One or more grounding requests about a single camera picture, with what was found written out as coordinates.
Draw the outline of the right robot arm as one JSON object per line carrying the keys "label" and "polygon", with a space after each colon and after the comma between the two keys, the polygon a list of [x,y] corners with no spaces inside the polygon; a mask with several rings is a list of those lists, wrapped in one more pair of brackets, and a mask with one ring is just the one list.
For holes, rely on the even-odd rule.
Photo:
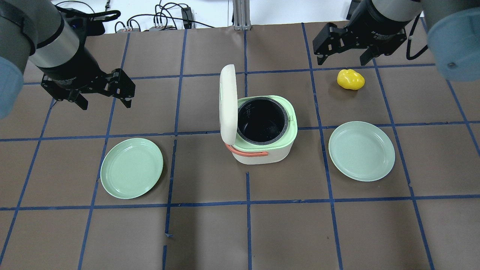
{"label": "right robot arm", "polygon": [[312,42],[317,63],[336,53],[362,49],[365,66],[381,55],[393,54],[404,42],[410,47],[420,15],[427,25],[426,50],[434,56],[439,73],[449,81],[475,81],[480,77],[480,7],[478,0],[362,0],[343,28],[327,23]]}

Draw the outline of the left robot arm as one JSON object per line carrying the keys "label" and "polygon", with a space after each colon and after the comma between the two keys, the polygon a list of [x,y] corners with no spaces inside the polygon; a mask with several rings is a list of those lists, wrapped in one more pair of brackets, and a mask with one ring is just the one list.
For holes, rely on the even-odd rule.
{"label": "left robot arm", "polygon": [[1,118],[8,116],[24,85],[31,62],[43,72],[41,86],[57,101],[87,110],[84,94],[98,93],[131,107],[135,84],[121,68],[103,72],[85,47],[88,36],[105,32],[104,22],[120,11],[85,13],[48,0],[1,2]]}

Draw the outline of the green plate near left arm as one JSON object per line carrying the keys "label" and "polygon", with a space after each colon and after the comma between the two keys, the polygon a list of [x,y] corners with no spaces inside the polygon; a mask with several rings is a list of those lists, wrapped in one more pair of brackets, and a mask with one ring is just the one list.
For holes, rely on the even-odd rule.
{"label": "green plate near left arm", "polygon": [[153,188],[161,177],[164,158],[151,140],[131,138],[115,145],[100,168],[100,181],[114,198],[138,198]]}

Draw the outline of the green plate near right arm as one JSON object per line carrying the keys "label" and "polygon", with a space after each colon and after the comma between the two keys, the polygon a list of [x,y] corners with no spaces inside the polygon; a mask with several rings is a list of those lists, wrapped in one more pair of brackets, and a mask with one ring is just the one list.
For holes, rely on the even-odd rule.
{"label": "green plate near right arm", "polygon": [[350,121],[333,130],[328,150],[334,166],[350,179],[374,182],[393,169],[396,153],[391,139],[377,126]]}

